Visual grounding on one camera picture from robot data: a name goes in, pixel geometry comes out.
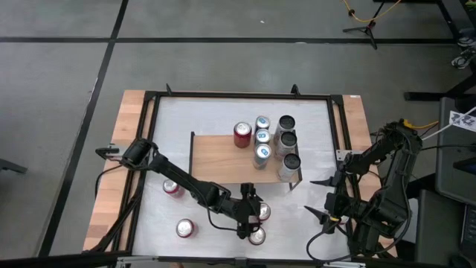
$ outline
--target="black floor stripe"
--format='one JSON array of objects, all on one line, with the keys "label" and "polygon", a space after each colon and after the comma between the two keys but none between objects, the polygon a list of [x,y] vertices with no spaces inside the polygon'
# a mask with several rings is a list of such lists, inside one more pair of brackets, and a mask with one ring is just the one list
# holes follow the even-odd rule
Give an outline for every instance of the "black floor stripe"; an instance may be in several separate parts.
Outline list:
[{"label": "black floor stripe", "polygon": [[60,225],[61,216],[65,209],[66,201],[68,199],[69,191],[73,185],[74,174],[78,163],[80,161],[81,152],[83,151],[84,143],[86,141],[86,136],[89,131],[89,126],[91,125],[91,120],[96,109],[97,100],[99,99],[99,94],[103,88],[104,78],[106,77],[107,68],[109,62],[111,61],[112,52],[114,51],[115,41],[118,32],[120,30],[121,23],[126,12],[127,3],[129,0],[123,0],[120,5],[120,10],[118,17],[116,18],[116,23],[114,29],[111,33],[111,40],[107,45],[106,52],[104,53],[103,62],[99,68],[99,73],[97,74],[96,83],[91,94],[88,106],[86,107],[86,113],[81,122],[80,131],[76,137],[76,141],[73,145],[73,150],[69,157],[69,162],[66,166],[65,173],[63,174],[61,188],[59,190],[59,195],[56,200],[53,213],[51,215],[48,227],[46,229],[45,237],[43,238],[42,245],[39,249],[39,257],[46,257],[50,254],[51,247],[53,246],[54,237],[56,236],[58,226]]},{"label": "black floor stripe", "polygon": [[[366,38],[286,38],[286,37],[0,37],[2,42],[26,43],[307,43],[307,44],[370,44]],[[445,38],[377,38],[377,44],[452,44]]]},{"label": "black floor stripe", "polygon": [[118,19],[116,19],[116,23],[114,24],[114,28],[112,29],[111,39],[116,39],[119,35],[120,26],[122,25],[122,21],[124,20],[124,15],[126,14],[128,3],[129,0],[123,0],[120,4]]},{"label": "black floor stripe", "polygon": [[0,37],[0,42],[97,43],[109,40],[108,37]]},{"label": "black floor stripe", "polygon": [[[377,44],[454,44],[453,39],[377,38]],[[117,38],[118,43],[306,43],[370,44],[367,38],[145,37]]]}]

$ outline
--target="camera stand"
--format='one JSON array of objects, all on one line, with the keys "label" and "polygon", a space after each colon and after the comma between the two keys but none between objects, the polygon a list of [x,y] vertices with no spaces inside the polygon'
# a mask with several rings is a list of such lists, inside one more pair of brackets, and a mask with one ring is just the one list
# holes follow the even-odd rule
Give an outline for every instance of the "camera stand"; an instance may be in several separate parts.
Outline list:
[{"label": "camera stand", "polygon": [[[384,6],[385,1],[382,1],[382,3],[379,6],[379,9],[373,14],[372,20],[369,22],[367,26],[362,26],[362,27],[355,27],[355,28],[347,28],[343,29],[342,31],[345,33],[348,33],[350,31],[361,31],[362,33],[368,35],[370,37],[370,43],[373,46],[373,49],[377,49],[377,44],[375,42],[375,39],[373,38],[373,33],[372,33],[372,28],[375,26],[375,22],[373,21],[380,13],[380,10]],[[352,16],[355,13],[354,10],[349,10],[349,16]]]}]

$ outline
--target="red soda can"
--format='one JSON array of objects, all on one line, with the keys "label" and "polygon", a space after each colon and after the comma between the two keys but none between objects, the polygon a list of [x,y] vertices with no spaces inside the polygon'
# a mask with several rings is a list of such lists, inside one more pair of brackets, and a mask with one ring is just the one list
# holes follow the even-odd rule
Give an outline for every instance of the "red soda can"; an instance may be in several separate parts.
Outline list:
[{"label": "red soda can", "polygon": [[233,140],[238,148],[246,148],[251,142],[251,125],[238,122],[233,128]]},{"label": "red soda can", "polygon": [[164,180],[164,184],[162,184],[162,189],[164,189],[164,192],[168,193],[172,197],[180,197],[183,193],[181,187],[170,179]]},{"label": "red soda can", "polygon": [[196,227],[191,220],[183,219],[177,223],[176,232],[179,237],[187,238],[193,235],[195,229]]}]

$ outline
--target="metal bracket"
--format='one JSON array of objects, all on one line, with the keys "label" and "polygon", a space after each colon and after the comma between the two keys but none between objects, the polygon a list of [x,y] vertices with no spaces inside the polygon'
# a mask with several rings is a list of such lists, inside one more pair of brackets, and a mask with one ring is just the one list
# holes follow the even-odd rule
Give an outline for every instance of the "metal bracket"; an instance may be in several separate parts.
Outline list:
[{"label": "metal bracket", "polygon": [[248,266],[248,259],[246,257],[236,257],[235,258],[235,266],[236,267],[247,267]]},{"label": "metal bracket", "polygon": [[128,148],[128,146],[116,145],[116,144],[109,144],[107,147],[109,149],[119,149],[119,152],[106,154],[107,156],[111,156],[111,157],[122,157],[122,155],[126,152]]},{"label": "metal bracket", "polygon": [[298,98],[300,96],[298,85],[296,84],[292,85],[291,94],[294,94],[295,98]]},{"label": "metal bracket", "polygon": [[140,262],[156,262],[158,257],[153,256],[130,256],[130,257],[120,257],[116,263],[116,268],[124,268],[127,264],[136,264]]},{"label": "metal bracket", "polygon": [[361,151],[361,150],[336,150],[335,151],[335,157],[337,157],[337,161],[343,161],[345,159],[345,156],[348,153],[361,154],[363,152],[364,151]]},{"label": "metal bracket", "polygon": [[329,264],[324,264],[324,267],[335,267],[335,268],[365,268],[363,263],[354,263],[349,261],[333,261]]},{"label": "metal bracket", "polygon": [[171,97],[172,96],[172,89],[170,88],[168,83],[166,83],[165,86],[167,88],[167,94]]}]

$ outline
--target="white surface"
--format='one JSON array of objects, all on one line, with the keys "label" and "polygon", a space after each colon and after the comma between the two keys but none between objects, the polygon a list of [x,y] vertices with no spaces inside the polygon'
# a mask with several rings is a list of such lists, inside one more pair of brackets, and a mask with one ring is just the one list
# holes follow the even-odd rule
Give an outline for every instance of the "white surface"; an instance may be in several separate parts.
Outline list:
[{"label": "white surface", "polygon": [[[318,219],[303,206],[323,209],[327,192],[333,188],[312,185],[334,174],[335,157],[329,127],[327,103],[322,100],[252,100],[218,98],[161,98],[153,141],[159,151],[188,170],[190,132],[196,135],[232,135],[238,121],[254,125],[258,115],[271,119],[273,133],[280,116],[296,120],[303,181],[289,191],[287,183],[255,185],[257,194],[271,207],[271,216],[262,225],[266,241],[260,246],[240,240],[236,232],[217,230],[207,219],[206,210],[186,193],[180,199],[162,190],[164,176],[149,172],[135,235],[134,255],[160,255],[216,258],[264,258],[306,260],[306,243],[322,230]],[[233,197],[240,197],[239,185],[224,185]],[[198,225],[194,237],[183,239],[175,232],[180,219]],[[218,226],[236,228],[236,222],[212,213]],[[318,238],[311,253],[320,259],[348,254],[347,239],[340,232]]]}]

